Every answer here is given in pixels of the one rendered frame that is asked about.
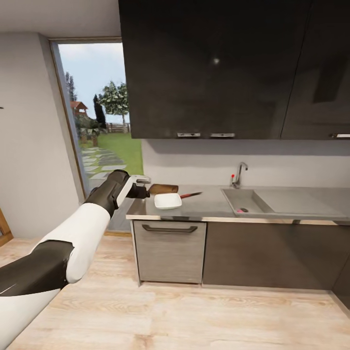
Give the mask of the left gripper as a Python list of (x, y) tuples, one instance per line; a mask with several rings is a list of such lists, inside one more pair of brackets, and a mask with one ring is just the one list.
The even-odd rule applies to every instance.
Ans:
[(140, 198), (140, 199), (145, 199), (145, 197), (151, 197), (150, 191), (146, 191), (146, 187), (141, 187), (135, 185), (135, 190), (132, 194), (127, 195), (126, 197), (128, 198)]

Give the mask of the cutting board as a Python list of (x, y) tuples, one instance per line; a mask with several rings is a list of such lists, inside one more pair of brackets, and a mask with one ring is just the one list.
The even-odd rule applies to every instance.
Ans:
[(168, 193), (177, 193), (178, 188), (179, 187), (177, 185), (172, 185), (172, 184), (152, 183), (152, 186), (148, 191), (150, 191), (150, 193), (168, 194)]

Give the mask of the bowl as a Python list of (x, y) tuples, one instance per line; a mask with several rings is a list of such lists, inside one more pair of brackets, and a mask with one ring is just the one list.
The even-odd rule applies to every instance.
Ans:
[(182, 204), (181, 196), (177, 193), (158, 194), (155, 196), (154, 202), (159, 210), (173, 210)]

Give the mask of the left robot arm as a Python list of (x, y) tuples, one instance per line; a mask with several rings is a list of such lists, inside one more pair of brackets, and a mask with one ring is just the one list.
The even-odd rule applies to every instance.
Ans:
[(147, 175), (114, 170), (74, 214), (29, 255), (0, 267), (0, 350), (25, 330), (69, 283), (88, 271), (105, 229), (126, 197), (151, 197)]

